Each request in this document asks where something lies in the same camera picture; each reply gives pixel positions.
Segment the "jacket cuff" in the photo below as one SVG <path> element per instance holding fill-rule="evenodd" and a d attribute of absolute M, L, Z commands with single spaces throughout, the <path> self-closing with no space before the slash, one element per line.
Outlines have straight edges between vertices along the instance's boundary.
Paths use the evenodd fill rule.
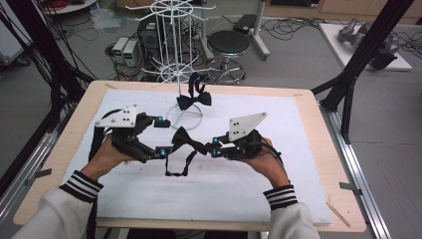
<path fill-rule="evenodd" d="M 295 188 L 292 185 L 281 186 L 265 191 L 264 195 L 267 197 L 272 211 L 298 203 L 295 195 Z"/>
<path fill-rule="evenodd" d="M 59 188 L 82 201 L 92 203 L 103 185 L 75 170 L 71 178 Z"/>

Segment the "wooden board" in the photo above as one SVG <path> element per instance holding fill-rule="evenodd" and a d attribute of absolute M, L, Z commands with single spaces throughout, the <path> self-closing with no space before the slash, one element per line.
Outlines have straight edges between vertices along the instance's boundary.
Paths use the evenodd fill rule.
<path fill-rule="evenodd" d="M 52 168 L 52 174 L 37 178 L 17 210 L 14 222 L 25 224 L 37 211 L 41 196 L 61 184 L 71 159 L 78 150 L 84 133 L 90 126 L 108 90 L 141 90 L 175 92 L 176 85 L 157 86 L 152 83 L 128 83 L 95 81 L 73 113 L 61 137 L 56 143 L 43 169 Z M 332 139 L 311 91 L 299 89 L 253 88 L 233 86 L 207 86 L 207 91 L 218 94 L 289 97 L 296 101 L 306 132 L 308 143 L 315 159 L 316 169 L 329 207 L 332 223 L 316 225 L 318 231 L 362 232 L 366 229 L 359 206 L 349 190 L 341 189 L 339 182 L 348 182 Z M 147 220 L 124 218 L 98 218 L 99 227 L 127 228 L 175 228 L 204 230 L 268 231 L 269 223 Z"/>

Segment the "metal stool leg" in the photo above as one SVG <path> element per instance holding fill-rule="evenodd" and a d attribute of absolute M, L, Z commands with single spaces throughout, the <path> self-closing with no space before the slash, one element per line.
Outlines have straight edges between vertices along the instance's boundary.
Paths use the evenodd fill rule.
<path fill-rule="evenodd" d="M 246 73 L 243 71 L 242 66 L 228 57 L 212 61 L 208 65 L 208 68 L 208 76 L 214 79 L 215 84 L 221 82 L 236 83 L 239 85 L 239 80 L 246 78 Z"/>

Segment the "chair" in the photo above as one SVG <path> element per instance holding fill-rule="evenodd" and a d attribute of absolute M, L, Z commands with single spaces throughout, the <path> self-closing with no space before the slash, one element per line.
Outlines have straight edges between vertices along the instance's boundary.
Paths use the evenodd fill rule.
<path fill-rule="evenodd" d="M 215 55 L 223 56 L 208 65 L 208 76 L 215 83 L 236 83 L 246 79 L 242 66 L 232 60 L 242 56 L 249 48 L 249 39 L 242 33 L 234 31 L 219 31 L 211 34 L 207 41 L 208 49 Z"/>

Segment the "gray floor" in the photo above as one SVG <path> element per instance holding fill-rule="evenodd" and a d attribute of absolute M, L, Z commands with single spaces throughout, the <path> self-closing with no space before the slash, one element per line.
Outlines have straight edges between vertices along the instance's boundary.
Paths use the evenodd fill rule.
<path fill-rule="evenodd" d="M 87 20 L 89 13 L 82 11 L 62 17 L 66 24 L 76 24 Z M 210 25 L 221 21 L 215 20 Z M 119 36 L 132 35 L 136 22 L 123 21 L 122 29 L 97 32 L 91 26 L 91 22 L 78 26 L 80 37 L 72 36 L 70 43 L 99 79 L 108 79 L 113 69 L 105 48 Z M 422 28 L 398 30 L 414 33 Z M 272 55 L 264 62 L 252 48 L 249 54 L 238 59 L 248 73 L 242 86 L 312 89 L 341 72 L 341 64 L 317 29 L 303 28 L 291 41 L 277 40 L 264 31 L 261 36 Z M 64 49 L 63 42 L 58 44 Z M 364 71 L 359 77 L 350 139 L 391 237 L 420 238 L 422 60 L 410 53 L 399 53 L 414 68 L 412 71 Z M 3 174 L 47 113 L 49 89 L 33 66 L 12 66 L 0 72 L 0 77 L 0 172 Z M 321 100 L 324 96 L 325 93 L 316 98 Z M 0 235 L 8 238 L 18 228 L 9 216 L 0 228 Z M 320 233 L 320 236 L 373 237 L 370 229 L 363 233 Z"/>

